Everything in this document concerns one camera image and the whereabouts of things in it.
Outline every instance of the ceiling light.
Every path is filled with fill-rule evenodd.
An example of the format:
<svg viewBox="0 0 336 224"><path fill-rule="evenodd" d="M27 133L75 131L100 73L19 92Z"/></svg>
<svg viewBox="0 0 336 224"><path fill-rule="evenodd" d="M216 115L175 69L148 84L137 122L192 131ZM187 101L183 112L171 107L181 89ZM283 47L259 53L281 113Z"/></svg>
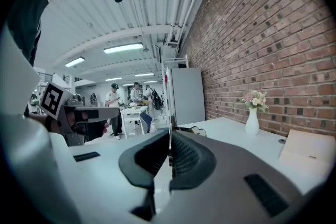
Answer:
<svg viewBox="0 0 336 224"><path fill-rule="evenodd" d="M83 57L79 57L79 58L77 58L77 59L75 59L75 60L67 63L65 66L66 67L72 67L72 66L74 66L74 65L76 65L76 64L78 64L80 62L84 62L84 61L85 61L85 59Z"/></svg>
<svg viewBox="0 0 336 224"><path fill-rule="evenodd" d="M105 81L111 81L111 80L117 80L117 79L122 79L122 78L105 79Z"/></svg>
<svg viewBox="0 0 336 224"><path fill-rule="evenodd" d="M122 45L122 46L104 49L104 52L106 54L112 54L114 52L120 52L124 50L137 50L137 49L142 49L142 48L143 48L142 43L136 43L136 44Z"/></svg>
<svg viewBox="0 0 336 224"><path fill-rule="evenodd" d="M153 76L154 73L147 73L147 74L138 74L138 75L135 75L136 77L143 77L143 76Z"/></svg>

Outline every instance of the black cap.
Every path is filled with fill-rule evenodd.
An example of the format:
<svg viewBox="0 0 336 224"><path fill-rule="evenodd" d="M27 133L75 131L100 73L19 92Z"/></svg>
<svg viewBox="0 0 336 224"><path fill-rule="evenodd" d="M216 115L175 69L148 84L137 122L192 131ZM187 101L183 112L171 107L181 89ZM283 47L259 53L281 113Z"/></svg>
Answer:
<svg viewBox="0 0 336 224"><path fill-rule="evenodd" d="M112 83L111 87L114 88L114 89L119 89L119 86L116 83Z"/></svg>

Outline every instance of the white desk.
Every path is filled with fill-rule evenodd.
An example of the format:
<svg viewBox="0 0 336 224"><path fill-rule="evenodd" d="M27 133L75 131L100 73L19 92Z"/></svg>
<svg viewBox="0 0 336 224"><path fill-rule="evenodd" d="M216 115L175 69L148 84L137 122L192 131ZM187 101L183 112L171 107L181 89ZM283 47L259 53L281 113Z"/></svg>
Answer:
<svg viewBox="0 0 336 224"><path fill-rule="evenodd" d="M141 123L141 120L140 120L140 114L142 112L146 111L147 108L148 108L147 106L142 106L138 109L129 108L129 109L124 109L124 110L120 111L122 128L123 128L126 139L127 139L127 131L126 131L126 126L125 126L125 121L133 121L134 122L134 129L135 129L135 121L140 121L142 134L145 134L145 132L143 130L142 123Z"/></svg>
<svg viewBox="0 0 336 224"><path fill-rule="evenodd" d="M206 131L209 138L219 140L225 143L240 146L257 157L262 159L288 179L290 179L302 194L307 193L313 187L326 180L325 177L305 174L290 166L282 165L279 156L283 148L279 139L285 137L259 130L255 137L249 137L245 133L245 125L227 118L217 118L214 120L181 125L181 127L197 126Z"/></svg>

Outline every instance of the white ceiling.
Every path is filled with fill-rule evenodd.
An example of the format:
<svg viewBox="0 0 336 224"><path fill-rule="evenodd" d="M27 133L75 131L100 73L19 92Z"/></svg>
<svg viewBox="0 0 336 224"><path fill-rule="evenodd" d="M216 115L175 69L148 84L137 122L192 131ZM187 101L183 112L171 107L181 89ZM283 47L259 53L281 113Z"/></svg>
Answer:
<svg viewBox="0 0 336 224"><path fill-rule="evenodd" d="M183 1L178 2L176 21L180 19ZM196 0L186 31L201 2ZM146 72L155 73L151 80L161 78L155 45L165 51L164 58L174 57L175 49L164 45L170 31L172 8L173 0L51 2L41 18L42 31L35 66L95 82L113 77L122 77L123 80L118 81L120 84L133 82L135 74ZM149 51L103 52L104 48L135 42L142 42ZM65 67L66 63L78 57L85 58L85 61L75 67Z"/></svg>

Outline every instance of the white refrigerator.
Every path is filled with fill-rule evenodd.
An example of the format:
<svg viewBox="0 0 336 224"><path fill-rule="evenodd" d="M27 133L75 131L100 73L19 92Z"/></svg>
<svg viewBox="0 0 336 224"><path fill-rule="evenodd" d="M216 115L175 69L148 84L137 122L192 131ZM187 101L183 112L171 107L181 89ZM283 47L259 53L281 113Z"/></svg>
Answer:
<svg viewBox="0 0 336 224"><path fill-rule="evenodd" d="M167 68L167 115L177 126L205 121L200 68Z"/></svg>

